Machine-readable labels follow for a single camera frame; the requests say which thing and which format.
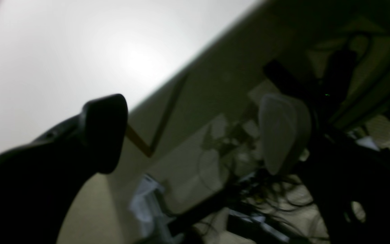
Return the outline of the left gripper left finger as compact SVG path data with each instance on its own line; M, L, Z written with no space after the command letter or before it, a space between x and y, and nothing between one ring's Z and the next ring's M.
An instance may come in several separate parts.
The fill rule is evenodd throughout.
M55 244L85 182L117 167L127 120L125 97L105 96L1 153L0 244Z

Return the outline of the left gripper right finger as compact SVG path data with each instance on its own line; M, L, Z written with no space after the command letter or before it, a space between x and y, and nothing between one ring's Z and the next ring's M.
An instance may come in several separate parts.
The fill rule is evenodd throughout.
M268 93L258 120L265 167L295 173L332 244L390 244L390 151L357 144L304 101Z

